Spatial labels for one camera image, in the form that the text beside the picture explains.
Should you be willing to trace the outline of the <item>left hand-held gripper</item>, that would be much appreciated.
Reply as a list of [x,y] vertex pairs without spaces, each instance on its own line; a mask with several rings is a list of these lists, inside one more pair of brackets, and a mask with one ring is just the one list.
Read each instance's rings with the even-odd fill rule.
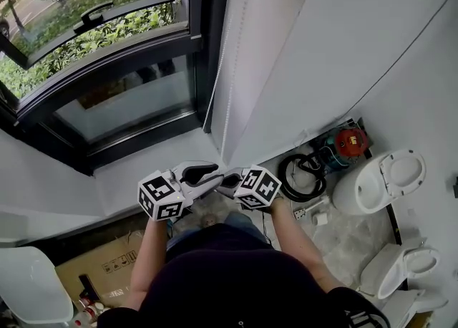
[[[137,202],[154,221],[180,217],[194,201],[222,183],[223,175],[209,175],[217,169],[215,163],[192,160],[177,165],[172,171],[155,171],[138,182]],[[182,190],[176,180],[182,183]]]

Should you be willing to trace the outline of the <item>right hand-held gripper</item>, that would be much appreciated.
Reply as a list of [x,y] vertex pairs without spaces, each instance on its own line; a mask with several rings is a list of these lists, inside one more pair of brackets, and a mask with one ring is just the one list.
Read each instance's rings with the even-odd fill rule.
[[[244,168],[231,169],[224,174],[224,177],[242,178],[244,170]],[[234,196],[238,203],[253,210],[269,207],[281,185],[280,180],[268,169],[252,165],[241,182],[223,180],[218,187],[218,192],[224,196]]]

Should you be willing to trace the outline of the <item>person's left forearm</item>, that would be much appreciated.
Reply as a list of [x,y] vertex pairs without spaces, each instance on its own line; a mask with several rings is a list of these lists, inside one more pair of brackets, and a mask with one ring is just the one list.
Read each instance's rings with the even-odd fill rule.
[[149,220],[132,270],[126,306],[138,310],[153,279],[165,265],[167,222]]

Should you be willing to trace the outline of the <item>person's right forearm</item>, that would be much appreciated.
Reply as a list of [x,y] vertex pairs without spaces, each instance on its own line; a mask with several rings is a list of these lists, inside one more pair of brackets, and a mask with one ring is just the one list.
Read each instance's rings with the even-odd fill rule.
[[299,260],[326,293],[344,287],[329,271],[321,252],[297,223],[291,207],[283,198],[272,202],[271,218],[282,252]]

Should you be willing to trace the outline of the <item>person's blue jeans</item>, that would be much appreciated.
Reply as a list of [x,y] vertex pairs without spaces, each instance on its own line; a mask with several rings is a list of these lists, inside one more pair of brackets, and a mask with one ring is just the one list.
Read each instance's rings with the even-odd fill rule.
[[[229,225],[231,227],[240,229],[251,236],[261,240],[265,243],[270,243],[268,239],[264,236],[264,234],[254,225],[251,218],[245,215],[244,213],[238,211],[231,211],[223,221],[224,224]],[[169,251],[172,247],[174,247],[177,243],[185,240],[186,238],[190,237],[194,233],[201,231],[204,229],[204,226],[193,226],[192,228],[185,230],[178,235],[173,236],[167,242],[167,251]]]

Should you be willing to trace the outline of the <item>white window sill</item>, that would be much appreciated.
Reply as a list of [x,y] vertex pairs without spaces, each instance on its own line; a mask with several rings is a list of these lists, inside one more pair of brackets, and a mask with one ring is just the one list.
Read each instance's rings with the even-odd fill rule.
[[216,163],[221,170],[226,168],[212,136],[195,129],[96,169],[94,178],[101,216],[134,208],[139,180],[156,170],[171,169],[191,160]]

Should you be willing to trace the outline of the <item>white power strip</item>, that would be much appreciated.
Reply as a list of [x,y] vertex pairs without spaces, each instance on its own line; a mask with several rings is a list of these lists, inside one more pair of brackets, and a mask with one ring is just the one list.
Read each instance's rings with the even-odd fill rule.
[[321,205],[328,205],[330,203],[329,196],[321,196],[316,201],[312,202],[312,204],[298,208],[293,212],[293,215],[296,220],[303,218],[309,211],[312,211],[314,208],[319,207]]

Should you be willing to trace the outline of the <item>person's black shirt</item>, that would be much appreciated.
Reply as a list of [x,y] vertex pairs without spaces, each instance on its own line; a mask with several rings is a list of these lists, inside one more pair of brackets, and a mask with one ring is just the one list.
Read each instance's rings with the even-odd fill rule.
[[324,291],[297,259],[219,223],[174,245],[137,308],[97,328],[391,328],[347,287]]

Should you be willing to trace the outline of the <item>brown cardboard box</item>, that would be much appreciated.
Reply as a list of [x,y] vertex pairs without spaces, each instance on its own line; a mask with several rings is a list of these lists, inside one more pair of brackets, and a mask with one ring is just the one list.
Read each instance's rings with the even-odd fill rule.
[[78,311],[84,310],[88,299],[106,307],[124,304],[143,235],[133,231],[55,268]]

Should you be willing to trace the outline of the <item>large white toilet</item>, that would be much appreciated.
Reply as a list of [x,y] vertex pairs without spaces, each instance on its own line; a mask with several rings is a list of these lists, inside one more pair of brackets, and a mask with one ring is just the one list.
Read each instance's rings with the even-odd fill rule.
[[376,213],[416,191],[426,173],[424,158],[417,151],[385,152],[345,174],[333,190],[332,204],[352,216]]

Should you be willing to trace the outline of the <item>red and teal machine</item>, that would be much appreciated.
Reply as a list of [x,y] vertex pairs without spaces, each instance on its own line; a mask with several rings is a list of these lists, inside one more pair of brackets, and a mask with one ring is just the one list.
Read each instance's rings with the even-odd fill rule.
[[365,132],[355,126],[332,128],[311,141],[318,160],[331,171],[345,170],[364,155],[369,146]]

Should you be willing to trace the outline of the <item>red and white bottle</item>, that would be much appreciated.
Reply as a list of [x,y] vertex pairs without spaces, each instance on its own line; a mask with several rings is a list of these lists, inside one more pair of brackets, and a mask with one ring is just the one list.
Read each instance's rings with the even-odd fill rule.
[[94,302],[88,305],[83,311],[82,315],[85,317],[86,320],[89,321],[96,321],[98,317],[103,312],[105,306],[102,302]]

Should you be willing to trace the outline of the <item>black baseboard strip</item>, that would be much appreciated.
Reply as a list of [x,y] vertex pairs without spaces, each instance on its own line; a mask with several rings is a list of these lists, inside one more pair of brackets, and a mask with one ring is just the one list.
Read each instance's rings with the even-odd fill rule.
[[396,219],[396,216],[395,216],[395,213],[394,213],[393,206],[391,204],[389,204],[386,207],[386,211],[388,213],[389,220],[390,220],[390,223],[391,223],[391,227],[392,227],[392,230],[393,230],[395,243],[397,245],[402,245],[401,234],[400,234],[400,230],[399,230],[397,219]]

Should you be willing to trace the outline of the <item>small white toilet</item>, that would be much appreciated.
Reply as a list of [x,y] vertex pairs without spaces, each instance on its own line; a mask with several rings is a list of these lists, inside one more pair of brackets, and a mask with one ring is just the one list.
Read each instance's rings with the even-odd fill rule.
[[430,275],[441,261],[438,250],[417,241],[388,243],[360,275],[360,290],[379,300],[391,296],[407,279]]

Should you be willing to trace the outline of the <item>white ceramic tank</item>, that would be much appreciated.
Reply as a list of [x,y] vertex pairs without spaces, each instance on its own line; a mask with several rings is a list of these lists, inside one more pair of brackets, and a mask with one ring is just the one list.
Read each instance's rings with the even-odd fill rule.
[[433,312],[448,304],[438,292],[426,289],[396,290],[382,308],[391,328],[406,328],[415,314]]

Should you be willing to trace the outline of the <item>black window frame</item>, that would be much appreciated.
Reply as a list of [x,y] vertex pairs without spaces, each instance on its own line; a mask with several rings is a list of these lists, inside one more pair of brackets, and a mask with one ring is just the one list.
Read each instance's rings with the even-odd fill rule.
[[0,0],[0,131],[91,175],[203,127],[226,2]]

